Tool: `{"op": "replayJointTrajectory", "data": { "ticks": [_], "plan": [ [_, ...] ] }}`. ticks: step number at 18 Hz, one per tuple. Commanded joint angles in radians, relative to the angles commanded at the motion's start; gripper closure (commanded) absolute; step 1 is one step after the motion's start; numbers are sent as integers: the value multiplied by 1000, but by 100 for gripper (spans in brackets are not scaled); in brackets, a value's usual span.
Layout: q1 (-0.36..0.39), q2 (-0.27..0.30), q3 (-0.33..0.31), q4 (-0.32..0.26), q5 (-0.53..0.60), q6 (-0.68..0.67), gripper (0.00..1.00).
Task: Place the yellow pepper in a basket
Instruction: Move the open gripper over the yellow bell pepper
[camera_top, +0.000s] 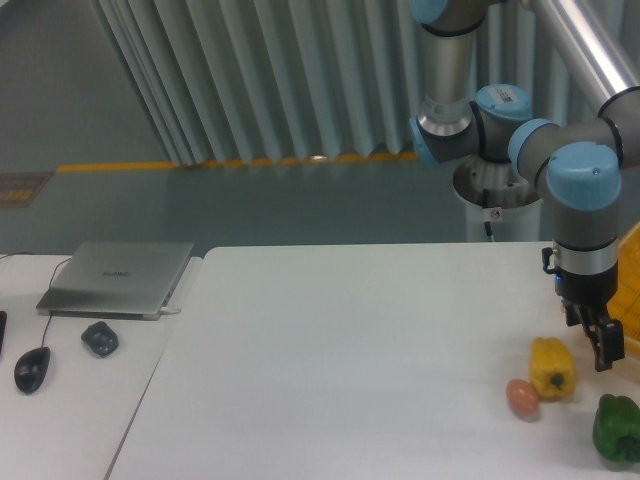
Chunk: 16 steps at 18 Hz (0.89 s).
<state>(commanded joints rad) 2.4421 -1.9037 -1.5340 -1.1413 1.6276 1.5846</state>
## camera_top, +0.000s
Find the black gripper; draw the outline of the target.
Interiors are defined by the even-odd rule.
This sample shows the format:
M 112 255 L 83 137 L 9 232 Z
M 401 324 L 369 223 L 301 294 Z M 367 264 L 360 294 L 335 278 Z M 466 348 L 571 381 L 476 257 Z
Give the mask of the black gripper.
M 622 323 L 605 310 L 594 309 L 590 327 L 581 305 L 602 306 L 618 289 L 618 244 L 577 247 L 553 243 L 541 250 L 543 271 L 555 278 L 555 292 L 567 327 L 579 327 L 590 338 L 595 370 L 604 372 L 625 358 Z

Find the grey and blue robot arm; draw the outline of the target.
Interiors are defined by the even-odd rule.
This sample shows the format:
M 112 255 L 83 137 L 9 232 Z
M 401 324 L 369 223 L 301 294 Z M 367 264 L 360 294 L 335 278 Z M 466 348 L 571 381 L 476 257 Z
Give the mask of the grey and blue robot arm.
M 488 86 L 465 97 L 486 1 L 414 1 L 433 48 L 425 100 L 409 125 L 428 165 L 474 155 L 519 175 L 553 213 L 542 252 L 568 325 L 582 327 L 599 371 L 625 355 L 623 327 L 607 310 L 618 287 L 621 173 L 639 163 L 639 72 L 587 1 L 528 1 L 591 107 L 593 121 L 535 119 L 519 91 Z

